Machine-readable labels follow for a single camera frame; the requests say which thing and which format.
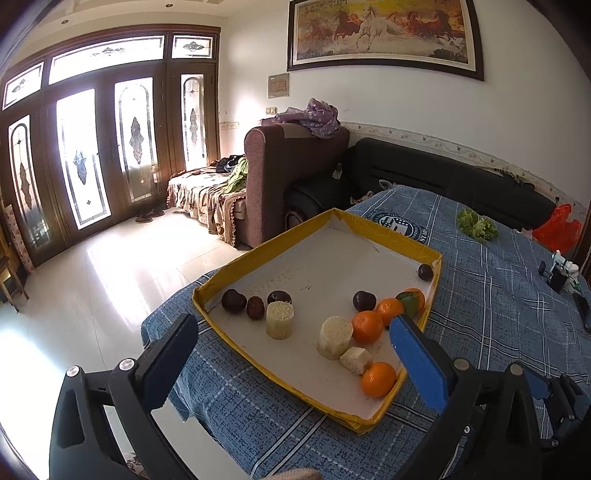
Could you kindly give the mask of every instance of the green vegetable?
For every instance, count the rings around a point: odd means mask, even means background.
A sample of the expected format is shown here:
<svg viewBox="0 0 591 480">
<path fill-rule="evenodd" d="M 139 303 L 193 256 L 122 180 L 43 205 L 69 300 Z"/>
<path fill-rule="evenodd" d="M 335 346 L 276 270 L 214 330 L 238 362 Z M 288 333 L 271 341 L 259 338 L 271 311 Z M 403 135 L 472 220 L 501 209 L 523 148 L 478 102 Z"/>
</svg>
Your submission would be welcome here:
<svg viewBox="0 0 591 480">
<path fill-rule="evenodd" d="M 410 319 L 417 316 L 418 313 L 418 295 L 412 291 L 403 291 L 396 295 L 396 299 L 402 302 L 404 306 L 404 313 L 408 315 Z"/>
<path fill-rule="evenodd" d="M 499 236 L 495 222 L 488 217 L 479 216 L 474 210 L 465 208 L 457 214 L 457 227 L 474 240 L 484 242 Z"/>
</svg>

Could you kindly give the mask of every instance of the horse painting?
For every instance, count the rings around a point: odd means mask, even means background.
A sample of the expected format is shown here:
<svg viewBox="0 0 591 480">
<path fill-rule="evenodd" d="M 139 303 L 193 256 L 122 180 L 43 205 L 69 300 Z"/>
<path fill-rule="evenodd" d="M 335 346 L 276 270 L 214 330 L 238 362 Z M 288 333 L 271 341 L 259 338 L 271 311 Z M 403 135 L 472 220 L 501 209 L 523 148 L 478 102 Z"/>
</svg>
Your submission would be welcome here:
<svg viewBox="0 0 591 480">
<path fill-rule="evenodd" d="M 288 70 L 400 65 L 483 79 L 474 0 L 291 0 Z"/>
</svg>

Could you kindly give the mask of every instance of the black leather sofa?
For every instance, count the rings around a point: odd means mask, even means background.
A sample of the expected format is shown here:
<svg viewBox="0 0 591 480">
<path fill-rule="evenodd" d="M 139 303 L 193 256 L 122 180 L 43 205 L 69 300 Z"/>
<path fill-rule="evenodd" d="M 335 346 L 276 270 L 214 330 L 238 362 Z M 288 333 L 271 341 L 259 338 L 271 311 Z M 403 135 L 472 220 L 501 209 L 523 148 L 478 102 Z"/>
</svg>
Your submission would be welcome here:
<svg viewBox="0 0 591 480">
<path fill-rule="evenodd" d="M 429 190 L 463 203 L 515 229 L 534 229 L 554 210 L 554 202 L 531 186 L 448 157 L 363 138 L 342 158 L 340 180 L 334 170 L 293 183 L 285 193 L 286 228 L 331 208 L 351 207 L 350 198 L 380 192 L 380 180 Z"/>
</svg>

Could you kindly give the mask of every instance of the stained glass window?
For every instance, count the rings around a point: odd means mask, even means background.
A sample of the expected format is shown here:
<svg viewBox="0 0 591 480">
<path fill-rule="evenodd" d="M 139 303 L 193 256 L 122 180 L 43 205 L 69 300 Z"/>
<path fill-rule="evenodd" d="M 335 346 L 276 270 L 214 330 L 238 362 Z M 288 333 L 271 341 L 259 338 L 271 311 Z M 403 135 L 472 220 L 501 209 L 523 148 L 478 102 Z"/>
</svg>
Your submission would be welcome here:
<svg viewBox="0 0 591 480">
<path fill-rule="evenodd" d="M 183 144 L 187 170 L 207 164 L 205 144 L 204 76 L 181 75 L 181 115 Z"/>
<path fill-rule="evenodd" d="M 27 231 L 23 234 L 28 237 L 31 246 L 41 248 L 48 244 L 51 238 L 37 191 L 31 156 L 30 128 L 29 115 L 8 127 L 8 146 L 18 210 L 27 226 Z"/>
<path fill-rule="evenodd" d="M 111 216 L 96 140 L 95 91 L 56 103 L 61 169 L 74 219 L 83 229 Z"/>
<path fill-rule="evenodd" d="M 119 162 L 132 202 L 150 197 L 160 175 L 152 95 L 152 78 L 115 84 Z"/>
<path fill-rule="evenodd" d="M 2 110 L 38 91 L 41 88 L 42 75 L 43 62 L 9 80 L 4 88 Z"/>
<path fill-rule="evenodd" d="M 51 61 L 49 84 L 74 75 L 135 61 L 162 60 L 164 36 L 123 38 L 78 48 Z"/>
<path fill-rule="evenodd" d="M 173 37 L 174 59 L 211 59 L 213 37 L 202 35 L 175 35 Z"/>
</svg>

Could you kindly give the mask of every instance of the tangerine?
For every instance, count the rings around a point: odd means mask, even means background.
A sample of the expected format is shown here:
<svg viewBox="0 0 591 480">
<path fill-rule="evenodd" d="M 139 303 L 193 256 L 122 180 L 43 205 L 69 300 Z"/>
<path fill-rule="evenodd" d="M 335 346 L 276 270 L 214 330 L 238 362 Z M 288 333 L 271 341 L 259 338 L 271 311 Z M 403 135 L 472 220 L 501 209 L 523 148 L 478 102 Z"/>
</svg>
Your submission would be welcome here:
<svg viewBox="0 0 591 480">
<path fill-rule="evenodd" d="M 375 313 L 382 319 L 384 326 L 389 327 L 394 317 L 404 313 L 404 305 L 398 299 L 385 299 L 378 303 Z"/>
<path fill-rule="evenodd" d="M 385 362 L 372 364 L 362 375 L 361 390 L 368 397 L 380 398 L 387 395 L 396 383 L 396 370 Z"/>
<path fill-rule="evenodd" d="M 360 345 L 374 343 L 384 331 L 381 317 L 371 310 L 359 312 L 351 320 L 353 325 L 353 339 Z"/>
<path fill-rule="evenodd" d="M 418 313 L 421 313 L 425 308 L 425 294 L 418 288 L 407 288 L 404 291 L 410 291 L 418 295 Z"/>
</svg>

